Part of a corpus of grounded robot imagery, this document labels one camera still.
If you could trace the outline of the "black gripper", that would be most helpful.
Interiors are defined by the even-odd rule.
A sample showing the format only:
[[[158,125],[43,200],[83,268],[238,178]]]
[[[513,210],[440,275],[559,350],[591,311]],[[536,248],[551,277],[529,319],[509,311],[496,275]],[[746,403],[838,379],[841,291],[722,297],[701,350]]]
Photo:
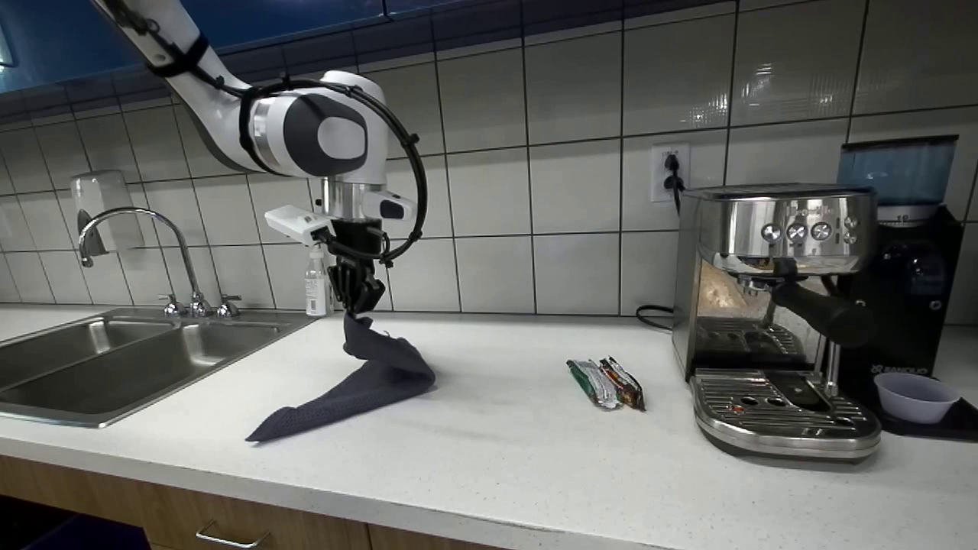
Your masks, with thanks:
[[[345,314],[372,311],[386,297],[377,263],[388,254],[388,236],[380,221],[329,221],[315,231],[335,261],[329,263],[329,287]]]

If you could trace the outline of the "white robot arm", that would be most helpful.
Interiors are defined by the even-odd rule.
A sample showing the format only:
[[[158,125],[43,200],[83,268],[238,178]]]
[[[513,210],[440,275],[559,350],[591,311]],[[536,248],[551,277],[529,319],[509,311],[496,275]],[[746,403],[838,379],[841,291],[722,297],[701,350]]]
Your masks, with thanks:
[[[318,210],[280,205],[267,210],[267,222],[334,256],[313,281],[329,287],[345,314],[372,311],[386,292],[377,267],[390,267],[425,222],[425,205],[416,205],[416,227],[400,248],[382,229],[405,215],[405,203],[388,189],[388,138],[420,158],[420,138],[386,108],[386,93],[350,71],[251,86],[221,62],[179,0],[96,6],[186,103],[222,166],[323,184]]]

